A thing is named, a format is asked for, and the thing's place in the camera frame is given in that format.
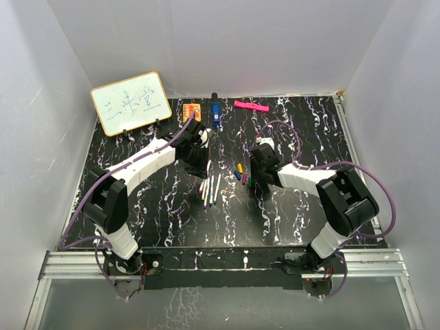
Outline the white pen yellow end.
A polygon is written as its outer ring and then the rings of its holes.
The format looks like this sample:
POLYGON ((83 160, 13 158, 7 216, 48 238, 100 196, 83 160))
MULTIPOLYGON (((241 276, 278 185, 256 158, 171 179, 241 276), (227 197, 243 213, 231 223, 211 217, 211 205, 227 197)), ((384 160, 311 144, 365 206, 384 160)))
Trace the white pen yellow end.
POLYGON ((198 190, 198 193, 202 193, 203 192, 203 189, 204 189, 204 186, 205 186, 205 179, 204 180, 202 180, 202 183, 201 183, 201 185, 199 186, 199 190, 198 190))

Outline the white pen red tip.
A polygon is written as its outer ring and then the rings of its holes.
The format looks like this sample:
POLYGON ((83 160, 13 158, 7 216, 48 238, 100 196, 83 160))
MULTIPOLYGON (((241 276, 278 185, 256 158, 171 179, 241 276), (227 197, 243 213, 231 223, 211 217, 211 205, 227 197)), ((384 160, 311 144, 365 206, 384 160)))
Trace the white pen red tip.
POLYGON ((208 160, 207 166, 206 166, 206 179, 208 179, 210 177, 210 167, 211 167, 211 160, 208 160))

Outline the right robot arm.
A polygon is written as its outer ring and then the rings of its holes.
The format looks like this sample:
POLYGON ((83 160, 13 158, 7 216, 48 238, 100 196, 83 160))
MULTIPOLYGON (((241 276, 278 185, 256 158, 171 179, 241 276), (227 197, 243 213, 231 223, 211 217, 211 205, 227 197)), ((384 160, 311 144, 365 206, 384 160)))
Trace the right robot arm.
POLYGON ((379 213, 379 206, 353 168, 311 170, 282 162, 270 138, 258 138, 250 151, 254 183, 304 191, 319 198, 327 222, 294 260, 281 259, 283 267, 321 273, 343 243, 379 213))

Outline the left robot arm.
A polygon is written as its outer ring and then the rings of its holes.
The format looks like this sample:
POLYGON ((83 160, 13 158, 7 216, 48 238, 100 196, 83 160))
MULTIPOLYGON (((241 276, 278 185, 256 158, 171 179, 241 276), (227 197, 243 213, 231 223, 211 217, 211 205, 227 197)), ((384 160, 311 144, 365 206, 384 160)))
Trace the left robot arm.
POLYGON ((211 129, 199 121, 187 120, 177 133, 156 137, 119 164, 89 173, 89 187, 78 209, 103 234, 125 273, 135 274, 142 266, 142 257, 137 254, 139 245, 127 224, 130 194, 151 175, 176 161, 186 165, 189 175, 206 179, 211 137, 211 129))

